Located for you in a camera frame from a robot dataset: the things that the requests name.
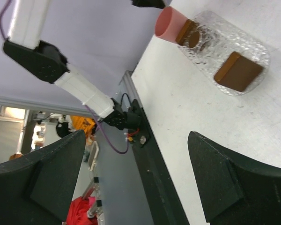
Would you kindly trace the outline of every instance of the wire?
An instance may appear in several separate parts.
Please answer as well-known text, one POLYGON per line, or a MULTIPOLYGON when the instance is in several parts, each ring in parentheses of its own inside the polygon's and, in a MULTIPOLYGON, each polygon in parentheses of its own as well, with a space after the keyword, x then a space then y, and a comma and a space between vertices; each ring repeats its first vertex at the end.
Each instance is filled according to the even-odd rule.
MULTIPOLYGON (((54 113, 51 113, 51 114, 50 114, 49 116, 47 116, 46 118, 41 119, 41 120, 38 120, 37 122, 41 123, 43 120, 49 118, 49 117, 52 116, 52 115, 54 115, 54 113)), ((30 123, 30 124, 24 126, 24 127, 22 128, 22 132, 25 130, 26 127, 29 127, 30 125, 35 125, 35 123, 30 123)))
POLYGON ((136 130, 135 132, 133 132, 133 133, 128 133, 127 136, 128 136, 128 137, 131 137, 131 136, 133 136, 133 135, 136 135, 139 131, 140 131, 140 129, 137 128, 137 130, 136 130))
POLYGON ((7 0, 5 5, 3 6, 2 10, 0 11, 0 33, 1 33, 1 36, 3 38, 3 40, 6 40, 7 39, 7 36, 5 35, 5 32, 3 30, 3 16, 6 12, 6 10, 8 9, 8 7, 10 6, 10 3, 12 2, 12 0, 7 0))
POLYGON ((132 102, 131 102, 130 97, 129 97, 129 95, 128 95, 127 93, 124 93, 124 94, 122 95, 122 97, 121 97, 121 106, 123 105, 123 100, 124 100, 124 96, 125 96, 125 95, 127 96, 127 99, 128 99, 129 104, 130 104, 130 106, 131 106, 132 102))
MULTIPOLYGON (((92 116, 95 117, 95 114, 93 113, 93 111, 92 111, 87 105, 84 105, 84 106, 87 108, 87 110, 90 112, 90 114, 92 114, 92 116)), ((112 148, 116 153, 121 154, 121 155, 124 155, 124 154, 126 154, 126 153, 128 152, 128 150, 129 150, 129 142, 127 142, 127 148, 126 148, 125 151, 119 151, 119 150, 117 150, 117 149, 112 145, 112 143, 110 142, 109 138, 107 137, 106 133, 104 132, 104 130, 103 130, 103 128, 102 128, 102 125, 101 125, 97 120, 95 120, 95 122, 96 122, 97 126, 99 127, 99 129, 102 131, 102 134, 103 134, 103 136, 105 137, 107 143, 111 146, 111 148, 112 148)))

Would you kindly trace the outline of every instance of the table surface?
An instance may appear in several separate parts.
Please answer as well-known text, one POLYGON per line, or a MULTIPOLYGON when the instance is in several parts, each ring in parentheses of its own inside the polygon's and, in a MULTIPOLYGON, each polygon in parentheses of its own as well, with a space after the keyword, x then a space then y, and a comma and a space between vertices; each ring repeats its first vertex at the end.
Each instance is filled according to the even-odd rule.
POLYGON ((238 97, 222 93, 174 44, 153 37, 133 82, 190 224, 206 224, 188 154, 197 131, 258 161, 281 167, 281 0, 173 0, 193 18, 211 10, 260 39, 271 65, 264 81, 238 97))

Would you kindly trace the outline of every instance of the red cloth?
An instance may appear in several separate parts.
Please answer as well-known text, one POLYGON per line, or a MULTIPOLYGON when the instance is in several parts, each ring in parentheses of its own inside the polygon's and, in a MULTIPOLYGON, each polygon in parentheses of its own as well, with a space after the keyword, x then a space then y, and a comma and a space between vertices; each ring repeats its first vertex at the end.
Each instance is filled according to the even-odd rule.
POLYGON ((82 197, 76 198, 70 205, 67 215, 67 225, 97 225, 97 218, 89 219, 87 211, 89 210, 89 201, 82 197))

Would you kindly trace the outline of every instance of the screw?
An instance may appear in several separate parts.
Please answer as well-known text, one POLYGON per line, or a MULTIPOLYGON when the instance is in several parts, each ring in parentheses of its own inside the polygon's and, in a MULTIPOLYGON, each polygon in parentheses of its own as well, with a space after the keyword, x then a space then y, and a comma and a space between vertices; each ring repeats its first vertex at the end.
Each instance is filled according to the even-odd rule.
POLYGON ((144 143, 146 143, 146 137, 142 136, 140 137, 140 144, 144 144, 144 143))

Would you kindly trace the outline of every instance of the brown block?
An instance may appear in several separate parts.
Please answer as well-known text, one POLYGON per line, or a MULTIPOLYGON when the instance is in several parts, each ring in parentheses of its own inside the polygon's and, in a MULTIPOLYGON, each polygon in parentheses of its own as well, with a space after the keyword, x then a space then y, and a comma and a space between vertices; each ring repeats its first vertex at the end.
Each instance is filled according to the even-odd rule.
POLYGON ((222 86, 242 92, 263 69, 240 53, 233 52, 214 75, 214 80, 222 86))
POLYGON ((183 45, 184 40, 187 38, 189 32, 196 26, 196 23, 192 20, 187 20, 176 37, 178 45, 183 45))

